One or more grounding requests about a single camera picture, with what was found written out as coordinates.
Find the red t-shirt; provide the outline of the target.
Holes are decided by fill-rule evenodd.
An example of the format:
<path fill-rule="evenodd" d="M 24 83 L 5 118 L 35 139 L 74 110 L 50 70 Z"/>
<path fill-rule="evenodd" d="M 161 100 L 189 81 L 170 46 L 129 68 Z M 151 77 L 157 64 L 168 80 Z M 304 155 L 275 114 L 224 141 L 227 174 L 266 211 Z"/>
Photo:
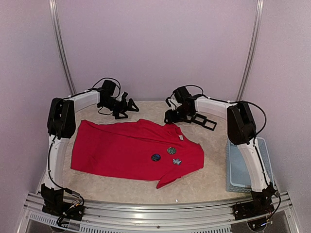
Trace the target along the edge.
<path fill-rule="evenodd" d="M 176 154 L 168 154 L 173 147 Z M 158 162 L 151 160 L 159 154 Z M 174 165 L 180 159 L 181 165 Z M 74 142 L 71 168 L 95 175 L 157 181 L 162 188 L 204 167 L 200 144 L 187 139 L 175 124 L 149 120 L 95 124 L 82 120 Z"/>

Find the silver white brooch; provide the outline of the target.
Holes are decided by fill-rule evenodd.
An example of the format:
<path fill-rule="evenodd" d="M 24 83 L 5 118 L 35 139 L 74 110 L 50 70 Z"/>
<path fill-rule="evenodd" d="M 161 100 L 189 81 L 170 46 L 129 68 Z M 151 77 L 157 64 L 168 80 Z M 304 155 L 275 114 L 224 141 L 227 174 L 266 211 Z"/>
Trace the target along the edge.
<path fill-rule="evenodd" d="M 173 159 L 172 163 L 174 165 L 178 165 L 179 166 L 179 165 L 181 165 L 182 161 L 180 159 Z"/>

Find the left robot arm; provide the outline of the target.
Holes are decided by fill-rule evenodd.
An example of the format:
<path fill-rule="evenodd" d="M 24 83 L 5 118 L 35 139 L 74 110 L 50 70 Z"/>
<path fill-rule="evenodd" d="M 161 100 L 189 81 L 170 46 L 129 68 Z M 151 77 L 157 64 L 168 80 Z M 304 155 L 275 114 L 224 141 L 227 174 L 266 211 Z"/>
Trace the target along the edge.
<path fill-rule="evenodd" d="M 68 205 L 54 195 L 63 198 L 66 192 L 75 198 L 81 198 L 79 193 L 64 188 L 62 179 L 66 149 L 76 131 L 75 114 L 95 104 L 99 107 L 111 108 L 115 119 L 125 118 L 127 111 L 139 111 L 133 99 L 126 99 L 128 93 L 123 92 L 117 97 L 109 94 L 107 89 L 91 88 L 66 98 L 54 98 L 51 102 L 47 123 L 49 151 L 40 192 L 42 197 L 50 199 L 48 206 L 58 216 L 65 215 Z"/>

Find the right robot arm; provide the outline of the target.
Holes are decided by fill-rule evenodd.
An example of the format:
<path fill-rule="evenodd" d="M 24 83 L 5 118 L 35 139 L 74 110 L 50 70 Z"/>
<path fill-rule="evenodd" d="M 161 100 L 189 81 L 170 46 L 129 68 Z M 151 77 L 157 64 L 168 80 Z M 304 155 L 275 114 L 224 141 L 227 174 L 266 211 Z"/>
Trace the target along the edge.
<path fill-rule="evenodd" d="M 200 113 L 208 113 L 221 117 L 227 122 L 227 136 L 236 145 L 245 161 L 251 181 L 253 201 L 248 205 L 252 215 L 258 216 L 266 208 L 271 207 L 272 196 L 276 195 L 272 181 L 266 171 L 259 150 L 256 124 L 250 109 L 250 102 L 231 102 L 217 100 L 203 94 L 181 96 L 174 94 L 165 100 L 170 109 L 165 113 L 165 123 L 187 122 L 205 127 L 209 121 L 205 116 L 197 121 Z"/>

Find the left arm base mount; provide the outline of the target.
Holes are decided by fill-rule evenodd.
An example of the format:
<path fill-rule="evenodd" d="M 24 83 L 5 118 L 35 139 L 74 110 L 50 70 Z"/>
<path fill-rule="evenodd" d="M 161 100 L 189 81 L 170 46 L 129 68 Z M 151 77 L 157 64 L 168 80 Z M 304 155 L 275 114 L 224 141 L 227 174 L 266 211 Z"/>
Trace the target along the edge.
<path fill-rule="evenodd" d="M 83 200 L 78 199 L 72 202 L 65 202 L 62 196 L 43 198 L 43 200 L 44 205 L 42 211 L 44 213 L 61 218 L 82 221 L 85 210 Z"/>

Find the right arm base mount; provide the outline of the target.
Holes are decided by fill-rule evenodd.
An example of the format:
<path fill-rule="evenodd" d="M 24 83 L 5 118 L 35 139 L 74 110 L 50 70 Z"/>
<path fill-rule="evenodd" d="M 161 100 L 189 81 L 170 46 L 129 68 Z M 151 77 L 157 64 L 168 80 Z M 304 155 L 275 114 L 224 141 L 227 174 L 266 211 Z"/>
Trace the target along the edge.
<path fill-rule="evenodd" d="M 268 204 L 264 207 L 256 207 L 253 201 L 244 203 L 237 202 L 232 206 L 232 209 L 235 220 L 242 220 L 264 214 L 271 214 L 275 210 L 272 204 Z"/>

